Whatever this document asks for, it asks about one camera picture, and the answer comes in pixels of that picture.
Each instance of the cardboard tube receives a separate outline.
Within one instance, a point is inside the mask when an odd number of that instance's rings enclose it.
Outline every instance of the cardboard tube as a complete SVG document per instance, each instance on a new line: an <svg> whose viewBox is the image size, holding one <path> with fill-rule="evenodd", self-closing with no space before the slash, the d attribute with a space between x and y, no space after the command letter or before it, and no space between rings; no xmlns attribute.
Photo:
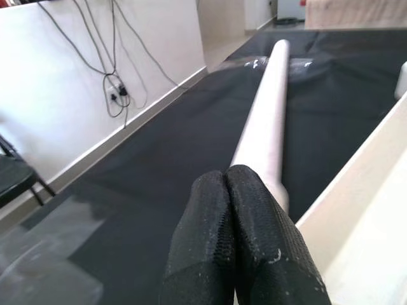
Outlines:
<svg viewBox="0 0 407 305"><path fill-rule="evenodd" d="M288 195L281 184L281 168L288 60L289 42L278 41L270 55L231 163L252 168L286 212Z"/></svg>

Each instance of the chair leg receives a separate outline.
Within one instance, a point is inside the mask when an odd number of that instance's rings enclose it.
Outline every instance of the chair leg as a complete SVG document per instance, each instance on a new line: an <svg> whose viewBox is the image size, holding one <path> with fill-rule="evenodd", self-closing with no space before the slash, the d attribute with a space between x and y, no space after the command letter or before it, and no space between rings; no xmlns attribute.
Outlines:
<svg viewBox="0 0 407 305"><path fill-rule="evenodd" d="M30 187L31 193L34 195L34 197L37 199L38 204L41 205L42 207L44 206L44 201L39 197L39 195L35 192L33 187Z"/></svg>
<svg viewBox="0 0 407 305"><path fill-rule="evenodd" d="M55 192L53 191L53 189L47 183L45 183L45 181L39 175L37 175L37 181L45 188L48 194L50 194L52 197L55 197Z"/></svg>

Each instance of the black chair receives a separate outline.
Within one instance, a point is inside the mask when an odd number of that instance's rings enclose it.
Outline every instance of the black chair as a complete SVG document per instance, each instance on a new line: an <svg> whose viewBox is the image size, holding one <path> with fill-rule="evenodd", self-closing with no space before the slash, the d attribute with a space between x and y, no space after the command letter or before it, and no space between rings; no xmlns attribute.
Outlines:
<svg viewBox="0 0 407 305"><path fill-rule="evenodd" d="M37 182L52 197L55 196L52 188L45 183L35 169L29 166L17 153L15 148L1 135L0 148L4 151L4 155L0 155L0 208L28 190L33 193L39 205L43 206L43 200L33 188L33 185Z"/></svg>

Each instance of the white cylinder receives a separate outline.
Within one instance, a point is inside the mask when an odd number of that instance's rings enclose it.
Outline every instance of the white cylinder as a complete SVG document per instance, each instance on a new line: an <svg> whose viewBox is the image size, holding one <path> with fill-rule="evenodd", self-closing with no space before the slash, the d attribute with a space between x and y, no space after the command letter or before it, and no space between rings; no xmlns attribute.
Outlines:
<svg viewBox="0 0 407 305"><path fill-rule="evenodd" d="M288 61L289 42L278 41L231 163L252 168L286 212L288 195L281 184L281 168Z"/></svg>
<svg viewBox="0 0 407 305"><path fill-rule="evenodd" d="M407 92L407 62L401 67L395 96L399 100Z"/></svg>

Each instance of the black sheet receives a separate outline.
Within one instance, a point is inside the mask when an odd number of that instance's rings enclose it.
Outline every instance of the black sheet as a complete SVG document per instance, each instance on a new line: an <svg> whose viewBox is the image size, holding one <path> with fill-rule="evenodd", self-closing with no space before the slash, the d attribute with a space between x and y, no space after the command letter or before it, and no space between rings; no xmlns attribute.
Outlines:
<svg viewBox="0 0 407 305"><path fill-rule="evenodd" d="M288 87L282 180L296 221L395 104L407 32L263 32L230 59L268 56L281 38L292 57L314 59ZM103 283L101 304L157 304L191 184L228 168L261 77L245 67L208 75L23 225L68 196L96 218L114 209L69 260Z"/></svg>

